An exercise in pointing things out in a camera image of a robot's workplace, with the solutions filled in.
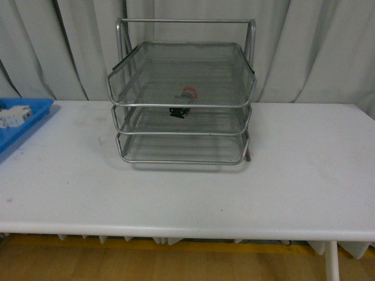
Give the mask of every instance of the small object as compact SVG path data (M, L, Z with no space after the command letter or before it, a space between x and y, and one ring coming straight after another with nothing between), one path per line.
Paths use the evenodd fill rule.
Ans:
M193 99L198 97L197 90L194 87L184 87L182 89L181 96L176 96L176 98L183 98L187 100L187 103L190 104ZM184 119L184 114L188 114L190 108L181 108L181 107L170 107L169 112L170 116L178 117Z
M178 117L184 119L184 114L188 114L190 108L181 108L181 107L170 107L169 112L171 113L170 116Z
M0 111L0 128L19 127L31 116L33 116L33 112L26 105L16 105L11 109L3 109Z

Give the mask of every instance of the blue tray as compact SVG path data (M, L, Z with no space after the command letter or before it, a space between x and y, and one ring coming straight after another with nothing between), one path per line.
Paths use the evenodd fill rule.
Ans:
M53 100L40 98L0 98L0 106L10 109L15 105L28 105L33 111L33 116L20 127L0 129L0 153L14 143L23 133L49 113Z

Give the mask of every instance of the table leg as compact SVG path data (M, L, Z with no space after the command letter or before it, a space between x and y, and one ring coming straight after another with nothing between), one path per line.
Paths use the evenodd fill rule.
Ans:
M338 243L326 241L325 248L327 281L340 281Z

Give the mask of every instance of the white block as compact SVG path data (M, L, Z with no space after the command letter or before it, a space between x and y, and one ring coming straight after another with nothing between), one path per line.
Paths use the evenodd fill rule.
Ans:
M0 112L2 126L9 127L19 127L31 116L33 116L32 110L29 106L24 105L17 105L11 109L3 109Z
M0 116L0 128L1 129L6 129L8 127L8 123L6 123L5 118Z

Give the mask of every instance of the desk organizer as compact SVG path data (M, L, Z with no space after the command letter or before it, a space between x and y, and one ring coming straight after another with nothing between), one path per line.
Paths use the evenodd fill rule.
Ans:
M143 42L132 49L128 22L246 23L248 29L244 52L227 42ZM250 161L254 41L254 20L118 19L120 62L107 85L121 158L205 165Z

